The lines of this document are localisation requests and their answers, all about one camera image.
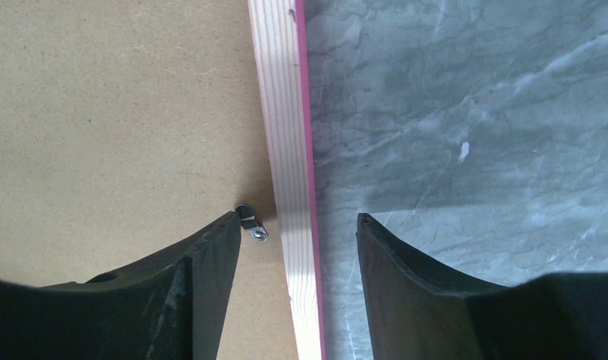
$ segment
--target white speck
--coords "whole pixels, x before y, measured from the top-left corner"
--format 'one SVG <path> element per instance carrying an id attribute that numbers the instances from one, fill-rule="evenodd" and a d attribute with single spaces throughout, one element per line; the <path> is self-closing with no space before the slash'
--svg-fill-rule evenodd
<path id="1" fill-rule="evenodd" d="M 458 155 L 458 162 L 462 163 L 465 158 L 467 158 L 467 155 L 469 155 L 469 143 L 465 141 L 460 146 L 460 155 Z"/>

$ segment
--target black plastic piece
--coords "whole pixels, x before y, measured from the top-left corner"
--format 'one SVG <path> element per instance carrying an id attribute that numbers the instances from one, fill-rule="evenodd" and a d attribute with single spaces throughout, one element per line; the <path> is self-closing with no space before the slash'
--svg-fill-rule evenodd
<path id="1" fill-rule="evenodd" d="M 240 218 L 87 283 L 0 280 L 0 359 L 215 360 L 240 249 Z"/>
<path id="2" fill-rule="evenodd" d="M 507 288 L 446 266 L 358 217 L 375 360 L 608 359 L 608 273 Z"/>

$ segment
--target metal bracket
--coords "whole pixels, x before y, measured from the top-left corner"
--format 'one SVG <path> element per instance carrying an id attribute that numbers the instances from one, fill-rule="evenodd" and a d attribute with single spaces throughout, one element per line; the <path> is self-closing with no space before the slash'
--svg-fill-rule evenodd
<path id="1" fill-rule="evenodd" d="M 241 226 L 250 236 L 258 242 L 268 240 L 268 232 L 255 216 L 255 212 L 248 205 L 238 205 L 235 212 L 240 215 Z"/>

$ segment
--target wood grain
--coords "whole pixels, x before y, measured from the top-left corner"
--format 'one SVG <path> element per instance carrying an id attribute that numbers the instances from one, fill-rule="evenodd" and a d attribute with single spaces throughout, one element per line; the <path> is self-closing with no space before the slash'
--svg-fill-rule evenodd
<path id="1" fill-rule="evenodd" d="M 297 350 L 301 360 L 321 360 L 314 174 L 295 4 L 249 0 L 249 10 Z"/>

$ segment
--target hole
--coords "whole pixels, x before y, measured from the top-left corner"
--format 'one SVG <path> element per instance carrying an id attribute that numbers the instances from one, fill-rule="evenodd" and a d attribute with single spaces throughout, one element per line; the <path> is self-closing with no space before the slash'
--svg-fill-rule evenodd
<path id="1" fill-rule="evenodd" d="M 112 281 L 112 280 L 116 279 L 117 277 L 118 277 L 118 275 L 115 272 L 106 272 L 105 274 L 100 274 L 100 275 L 94 276 L 90 281 L 87 282 L 87 284 L 104 283 L 106 281 Z"/>

